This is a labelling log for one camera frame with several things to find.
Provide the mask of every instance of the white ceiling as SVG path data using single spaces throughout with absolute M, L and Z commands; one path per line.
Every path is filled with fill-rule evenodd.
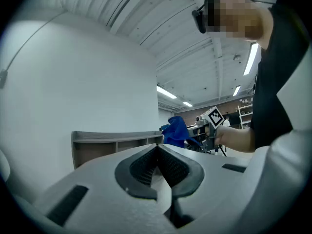
M 157 59 L 158 84 L 177 96 L 159 94 L 159 108 L 178 112 L 188 109 L 183 101 L 195 107 L 224 102 L 233 98 L 236 86 L 241 85 L 238 96 L 243 96 L 254 84 L 260 49 L 251 72 L 243 76 L 250 43 L 198 32 L 191 15 L 199 7 L 196 0 L 29 0 L 28 4 L 91 18 L 147 49 Z M 234 55 L 241 55 L 240 60 L 233 60 Z

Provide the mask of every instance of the ceiling light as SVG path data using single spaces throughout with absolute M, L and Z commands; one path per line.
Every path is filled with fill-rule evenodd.
M 258 43 L 252 43 L 251 44 L 251 49 L 249 52 L 248 62 L 247 62 L 246 68 L 245 68 L 244 75 L 249 74 L 249 72 L 253 66 L 254 58 L 255 58 L 255 55 L 257 54 L 258 46 L 259 46 Z
M 193 105 L 191 105 L 190 103 L 188 103 L 187 101 L 183 102 L 183 104 L 189 106 L 189 107 L 193 107 Z
M 158 87 L 158 86 L 157 86 L 157 91 L 160 92 L 160 93 L 162 93 L 162 94 L 164 94 L 164 95 L 166 95 L 166 96 L 169 96 L 169 97 L 172 98 L 172 99 L 175 99 L 175 98 L 176 98 L 176 96 L 174 96 L 173 94 L 170 94 L 168 91 L 162 89 L 161 87 Z
M 236 95 L 237 95 L 237 93 L 238 93 L 239 89 L 240 89 L 240 85 L 239 85 L 239 86 L 237 86 L 237 87 L 235 88 L 235 92 L 234 92 L 233 96 L 236 96 Z

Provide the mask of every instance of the shelving unit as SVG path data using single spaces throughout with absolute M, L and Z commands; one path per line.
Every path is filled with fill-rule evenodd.
M 136 133 L 72 132 L 72 155 L 74 168 L 101 156 L 114 154 L 133 147 L 161 144 L 161 131 Z
M 241 129 L 243 129 L 243 125 L 248 124 L 248 123 L 251 122 L 251 120 L 245 120 L 245 121 L 243 121 L 243 120 L 242 120 L 242 117 L 248 116 L 248 115 L 252 115 L 252 114 L 253 114 L 253 112 L 250 112 L 250 113 L 247 113 L 247 114 L 242 114 L 242 113 L 241 113 L 241 110 L 244 111 L 245 109 L 250 108 L 250 107 L 252 107 L 252 106 L 253 106 L 252 104 L 251 104 L 251 105 L 244 106 L 244 107 L 239 107 L 239 106 L 238 106 L 238 112 L 239 112 L 239 118 L 240 118 Z

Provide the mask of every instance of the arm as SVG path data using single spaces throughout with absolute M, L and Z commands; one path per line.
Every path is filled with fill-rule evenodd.
M 240 152 L 254 152 L 254 131 L 252 128 L 235 129 L 219 126 L 216 131 L 215 144 L 225 145 Z

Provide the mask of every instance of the person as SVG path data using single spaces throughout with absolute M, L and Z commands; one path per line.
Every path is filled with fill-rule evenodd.
M 225 118 L 225 120 L 223 122 L 223 126 L 226 126 L 226 127 L 231 126 L 231 124 L 230 124 L 230 117 L 228 115 L 226 115 L 226 118 Z
M 224 32 L 226 37 L 254 41 L 261 47 L 251 125 L 246 129 L 219 126 L 215 143 L 241 152 L 270 145 L 292 130 L 276 93 L 309 45 L 299 18 L 279 0 L 269 9 L 251 0 L 205 0 L 203 21 L 212 36 Z

